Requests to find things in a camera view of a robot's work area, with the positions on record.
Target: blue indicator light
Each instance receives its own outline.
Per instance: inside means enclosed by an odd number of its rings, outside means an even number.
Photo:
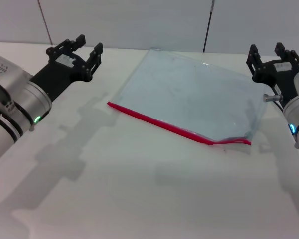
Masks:
[[[289,124],[289,128],[291,130],[291,133],[295,133],[296,132],[296,127],[293,124]]]

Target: clear plastic bag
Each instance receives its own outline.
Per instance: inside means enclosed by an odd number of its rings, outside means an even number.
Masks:
[[[265,91],[236,72],[150,50],[108,104],[198,142],[251,144]]]

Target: red strip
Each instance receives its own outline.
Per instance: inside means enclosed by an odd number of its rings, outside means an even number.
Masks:
[[[186,137],[186,138],[189,138],[191,140],[194,140],[196,142],[199,142],[199,143],[204,143],[204,144],[207,144],[207,145],[215,145],[215,144],[229,144],[229,143],[243,143],[243,144],[247,144],[247,145],[251,145],[251,142],[242,138],[242,139],[231,139],[231,140],[224,140],[224,141],[220,141],[220,142],[214,142],[214,141],[210,141],[210,140],[207,140],[205,138],[202,138],[196,134],[193,134],[193,133],[190,133],[188,131],[185,131],[181,128],[178,128],[178,127],[175,127],[171,124],[168,124],[168,123],[164,123],[162,121],[159,121],[159,120],[156,120],[156,119],[153,119],[151,117],[148,117],[148,116],[145,116],[145,115],[142,115],[138,112],[135,112],[135,111],[132,111],[128,108],[125,108],[123,106],[119,106],[117,104],[114,104],[112,102],[108,102],[108,105],[123,112],[123,113],[126,113],[128,115],[131,115],[135,118],[138,118],[140,120],[144,120],[148,123],[151,123],[151,124],[154,124],[158,127],[161,127],[161,128],[164,128],[164,129],[167,129],[171,132],[174,132],[174,133],[177,133],[183,137]]]

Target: white table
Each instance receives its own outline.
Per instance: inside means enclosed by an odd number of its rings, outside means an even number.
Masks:
[[[0,55],[35,74],[47,47]],[[268,103],[251,147],[210,147],[113,110],[145,54],[105,49],[93,81],[0,159],[0,239],[299,239],[299,150],[281,112]],[[183,54],[250,75],[245,55]]]

